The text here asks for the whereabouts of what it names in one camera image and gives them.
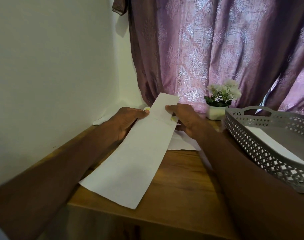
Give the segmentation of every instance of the perforated tray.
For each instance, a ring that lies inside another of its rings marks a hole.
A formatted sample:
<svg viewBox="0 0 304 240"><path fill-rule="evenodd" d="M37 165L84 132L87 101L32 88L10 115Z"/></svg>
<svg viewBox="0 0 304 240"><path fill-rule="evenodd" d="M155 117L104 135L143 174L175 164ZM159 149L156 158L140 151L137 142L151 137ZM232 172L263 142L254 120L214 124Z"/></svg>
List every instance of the perforated tray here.
<svg viewBox="0 0 304 240"><path fill-rule="evenodd" d="M269 117L245 115L250 109L262 109ZM304 165L292 161L266 145L245 126L257 127L304 161L304 115L273 111L267 107L227 108L225 126L234 139L261 169L304 193Z"/></svg>

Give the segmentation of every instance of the person's right hand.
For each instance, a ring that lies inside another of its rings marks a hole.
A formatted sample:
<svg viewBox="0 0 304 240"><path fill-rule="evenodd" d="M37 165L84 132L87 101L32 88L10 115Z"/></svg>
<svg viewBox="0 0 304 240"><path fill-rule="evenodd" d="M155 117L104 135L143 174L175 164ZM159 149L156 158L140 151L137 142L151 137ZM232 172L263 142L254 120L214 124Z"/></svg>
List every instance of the person's right hand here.
<svg viewBox="0 0 304 240"><path fill-rule="evenodd" d="M201 117L194 111L191 105L188 104L177 104L177 105L166 105L165 109L169 113L175 113L178 117L178 124L180 126L176 127L178 131L184 131L192 139L196 139L195 132L197 132L204 121Z"/></svg>

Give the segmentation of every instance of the person's left arm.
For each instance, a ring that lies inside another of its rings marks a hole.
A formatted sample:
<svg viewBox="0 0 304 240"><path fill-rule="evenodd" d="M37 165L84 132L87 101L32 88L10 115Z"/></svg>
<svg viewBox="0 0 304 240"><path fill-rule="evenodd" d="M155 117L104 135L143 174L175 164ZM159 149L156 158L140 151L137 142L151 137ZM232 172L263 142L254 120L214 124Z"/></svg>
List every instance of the person's left arm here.
<svg viewBox="0 0 304 240"><path fill-rule="evenodd" d="M0 228L11 240L36 239L86 170L136 119L149 111L121 108L79 142L0 186Z"/></svg>

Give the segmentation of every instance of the forearm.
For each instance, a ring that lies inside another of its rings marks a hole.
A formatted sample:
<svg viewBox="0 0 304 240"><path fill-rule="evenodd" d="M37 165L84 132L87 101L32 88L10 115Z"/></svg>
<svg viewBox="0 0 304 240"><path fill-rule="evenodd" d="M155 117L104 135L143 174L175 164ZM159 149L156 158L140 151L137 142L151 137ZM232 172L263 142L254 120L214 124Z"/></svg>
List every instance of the forearm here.
<svg viewBox="0 0 304 240"><path fill-rule="evenodd" d="M71 191L118 138L107 121L54 158L0 187L0 227L11 240L35 239Z"/></svg>
<svg viewBox="0 0 304 240"><path fill-rule="evenodd" d="M304 198L231 145L209 124L195 130L246 239L304 239Z"/></svg>

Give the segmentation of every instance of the person's left hand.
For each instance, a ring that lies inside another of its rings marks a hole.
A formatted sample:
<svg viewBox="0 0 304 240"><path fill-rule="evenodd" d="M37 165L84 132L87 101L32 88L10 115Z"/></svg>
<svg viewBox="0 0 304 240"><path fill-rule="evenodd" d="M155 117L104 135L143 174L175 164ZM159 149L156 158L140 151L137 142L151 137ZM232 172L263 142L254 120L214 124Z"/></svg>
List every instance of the person's left hand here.
<svg viewBox="0 0 304 240"><path fill-rule="evenodd" d="M127 107L120 108L119 111L110 119L110 121L117 127L117 140L125 138L136 119L143 119L148 116L149 113L150 111L148 110Z"/></svg>

